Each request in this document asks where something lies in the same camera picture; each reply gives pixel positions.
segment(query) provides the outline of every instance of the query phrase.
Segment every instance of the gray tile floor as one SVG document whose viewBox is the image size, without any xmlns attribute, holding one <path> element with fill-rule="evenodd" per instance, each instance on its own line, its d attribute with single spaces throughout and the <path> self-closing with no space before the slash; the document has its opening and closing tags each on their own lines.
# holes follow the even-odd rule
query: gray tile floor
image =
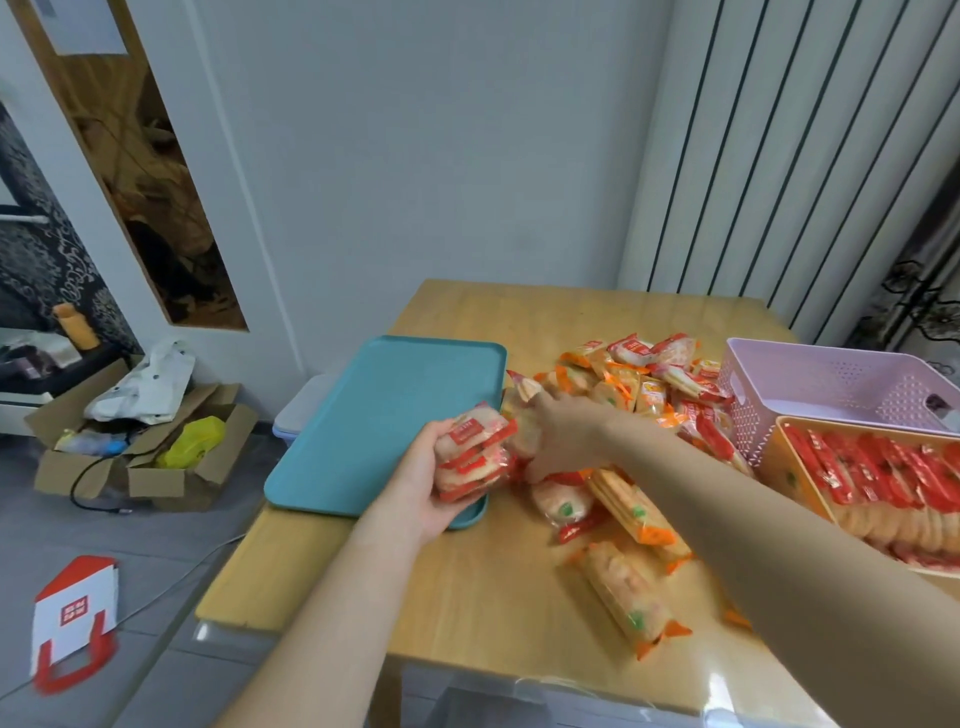
<svg viewBox="0 0 960 728">
<path fill-rule="evenodd" d="M 250 679 L 267 648 L 193 640 L 192 606 L 229 547 L 243 533 L 263 481 L 283 453 L 278 440 L 253 435 L 222 496 L 205 513 L 137 510 L 128 516 L 82 511 L 33 490 L 36 441 L 0 435 L 0 695 L 28 678 L 34 596 L 85 553 L 120 563 L 122 618 L 204 563 L 175 590 L 121 625 L 110 662 L 79 686 L 52 696 L 27 686 L 0 700 L 4 728 L 202 728 Z M 68 658 L 62 669 L 82 665 Z"/>
</svg>

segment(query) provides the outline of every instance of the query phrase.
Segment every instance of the curtain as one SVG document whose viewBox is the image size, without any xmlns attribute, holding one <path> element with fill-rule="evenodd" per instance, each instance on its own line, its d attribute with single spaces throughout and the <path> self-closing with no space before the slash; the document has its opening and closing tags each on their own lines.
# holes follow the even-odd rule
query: curtain
<svg viewBox="0 0 960 728">
<path fill-rule="evenodd" d="M 0 222 L 0 327 L 60 330 L 53 307 L 72 303 L 104 340 L 139 352 L 136 339 L 83 243 L 0 105 L 0 176 L 48 225 Z"/>
<path fill-rule="evenodd" d="M 960 161 L 846 346 L 914 354 L 960 385 Z"/>
</svg>

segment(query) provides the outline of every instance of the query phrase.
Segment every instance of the stack of snack packages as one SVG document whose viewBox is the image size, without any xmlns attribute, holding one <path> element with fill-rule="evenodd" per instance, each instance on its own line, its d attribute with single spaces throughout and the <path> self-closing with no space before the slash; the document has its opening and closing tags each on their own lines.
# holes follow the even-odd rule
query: stack of snack packages
<svg viewBox="0 0 960 728">
<path fill-rule="evenodd" d="M 910 566 L 960 570 L 960 444 L 938 451 L 790 423 L 783 432 L 841 528 Z"/>
<path fill-rule="evenodd" d="M 458 417 L 434 447 L 434 486 L 440 500 L 459 500 L 510 482 L 517 461 L 507 442 L 516 429 L 516 421 L 508 421 L 486 402 Z"/>
<path fill-rule="evenodd" d="M 694 447 L 753 477 L 733 445 L 732 396 L 717 383 L 720 364 L 696 358 L 695 339 L 677 333 L 650 344 L 635 333 L 611 343 L 588 341 L 563 352 L 549 372 L 532 378 L 509 372 L 513 387 L 501 412 L 517 424 L 513 452 L 522 463 L 540 446 L 530 399 L 540 387 L 616 407 L 654 420 Z M 667 574 L 693 558 L 689 546 L 636 483 L 616 468 L 556 473 L 531 486 L 534 503 L 566 541 L 609 515 L 638 544 L 653 549 Z M 617 545 L 591 544 L 577 552 L 589 583 L 607 606 L 637 657 L 664 637 L 689 634 L 676 622 L 657 590 Z M 739 617 L 734 609 L 726 614 Z"/>
</svg>

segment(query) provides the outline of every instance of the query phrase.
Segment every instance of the hand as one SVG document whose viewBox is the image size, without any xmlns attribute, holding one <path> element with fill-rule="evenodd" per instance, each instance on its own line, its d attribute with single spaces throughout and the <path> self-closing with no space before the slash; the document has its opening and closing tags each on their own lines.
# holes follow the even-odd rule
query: hand
<svg viewBox="0 0 960 728">
<path fill-rule="evenodd" d="M 543 438 L 540 452 L 530 461 L 526 478 L 539 483 L 552 473 L 572 473 L 610 464 L 605 456 L 603 428 L 621 414 L 586 397 L 560 394 L 554 399 L 542 392 L 531 400 Z"/>
<path fill-rule="evenodd" d="M 391 518 L 405 519 L 417 529 L 421 545 L 437 538 L 461 511 L 483 496 L 480 492 L 444 503 L 433 495 L 433 473 L 437 469 L 433 447 L 452 424 L 452 420 L 446 420 L 424 425 L 377 499 L 388 504 Z"/>
</svg>

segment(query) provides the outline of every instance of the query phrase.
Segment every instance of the orange bottle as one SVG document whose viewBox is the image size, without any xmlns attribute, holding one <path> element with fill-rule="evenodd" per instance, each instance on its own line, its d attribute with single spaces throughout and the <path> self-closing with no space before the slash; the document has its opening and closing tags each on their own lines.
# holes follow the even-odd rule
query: orange bottle
<svg viewBox="0 0 960 728">
<path fill-rule="evenodd" d="M 86 322 L 86 317 L 73 307 L 72 303 L 58 303 L 54 306 L 54 316 L 60 320 L 60 326 L 81 352 L 96 349 L 100 346 L 100 339 Z"/>
</svg>

